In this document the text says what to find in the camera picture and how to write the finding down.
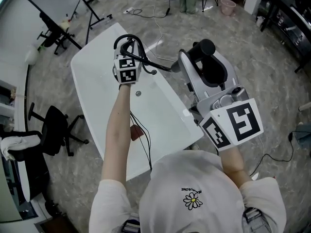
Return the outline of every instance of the red object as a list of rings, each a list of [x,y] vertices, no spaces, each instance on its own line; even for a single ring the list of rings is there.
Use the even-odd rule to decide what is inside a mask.
[[[142,132],[141,128],[137,125],[132,125],[131,128],[131,139],[132,141],[137,140],[140,136],[143,136],[144,133]]]

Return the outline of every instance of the black tripod stand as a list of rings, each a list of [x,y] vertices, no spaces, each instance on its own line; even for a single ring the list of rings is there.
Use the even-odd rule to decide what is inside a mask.
[[[93,29],[92,27],[95,25],[95,24],[97,24],[97,23],[99,23],[99,22],[101,22],[101,21],[103,21],[103,20],[105,20],[106,18],[109,18],[109,19],[112,19],[112,15],[111,14],[109,14],[109,15],[107,15],[106,17],[103,17],[103,18],[99,18],[98,17],[98,15],[95,13],[95,11],[91,8],[91,6],[88,4],[88,2],[86,1],[86,0],[82,0],[84,3],[85,3],[85,5],[89,8],[89,10],[91,11],[91,16],[90,16],[90,19],[89,19],[89,22],[88,22],[88,28],[87,28],[87,34],[86,34],[86,44],[88,43],[88,35],[89,35],[89,30],[91,29]],[[92,17],[93,17],[93,15],[96,17],[96,19],[97,19],[97,21],[95,21],[94,23],[92,23]]]

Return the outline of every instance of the daisy print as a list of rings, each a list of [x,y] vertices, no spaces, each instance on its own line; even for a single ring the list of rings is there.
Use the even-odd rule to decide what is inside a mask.
[[[198,194],[193,192],[191,192],[189,195],[186,195],[184,202],[186,203],[185,206],[187,206],[190,211],[193,208],[198,208],[203,204],[201,201],[199,201]]]

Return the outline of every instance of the pink bucket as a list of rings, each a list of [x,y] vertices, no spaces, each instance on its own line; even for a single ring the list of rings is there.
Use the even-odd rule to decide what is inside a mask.
[[[235,2],[231,0],[220,0],[220,2],[222,13],[226,16],[230,16],[233,13],[234,8],[237,6]]]

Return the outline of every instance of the white table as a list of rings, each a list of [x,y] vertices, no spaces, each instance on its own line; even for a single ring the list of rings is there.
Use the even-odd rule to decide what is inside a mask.
[[[88,43],[71,61],[80,104],[102,158],[108,119],[119,91],[119,83],[112,74],[113,44],[126,33],[120,24],[114,24]],[[139,97],[136,96],[137,91],[141,92]],[[150,132],[152,163],[185,149],[203,136],[190,112],[159,71],[156,75],[141,72],[139,81],[131,88],[131,111]],[[145,137],[141,139],[144,146],[148,146]],[[139,139],[131,142],[127,163],[127,180],[149,169]]]

